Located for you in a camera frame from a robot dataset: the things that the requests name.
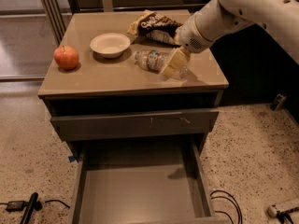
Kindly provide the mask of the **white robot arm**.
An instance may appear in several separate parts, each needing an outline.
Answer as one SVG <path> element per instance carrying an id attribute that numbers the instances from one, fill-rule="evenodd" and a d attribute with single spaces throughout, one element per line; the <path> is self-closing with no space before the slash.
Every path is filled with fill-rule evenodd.
<path id="1" fill-rule="evenodd" d="M 180 47 L 160 70 L 167 80 L 186 66 L 193 53 L 209 49 L 224 35 L 252 24 L 262 27 L 299 62 L 299 2 L 295 0 L 211 0 L 177 28 Z"/>

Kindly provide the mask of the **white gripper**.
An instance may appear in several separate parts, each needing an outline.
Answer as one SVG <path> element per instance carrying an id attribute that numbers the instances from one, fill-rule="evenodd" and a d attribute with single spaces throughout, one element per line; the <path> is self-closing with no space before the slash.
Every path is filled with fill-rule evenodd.
<path id="1" fill-rule="evenodd" d="M 159 72 L 163 81 L 169 78 L 183 80 L 188 74 L 188 63 L 191 53 L 201 53 L 213 45 L 213 41 L 206 39 L 199 30 L 199 13 L 191 15 L 177 28 L 178 42 L 182 46 L 172 49 L 167 55 L 164 65 Z"/>

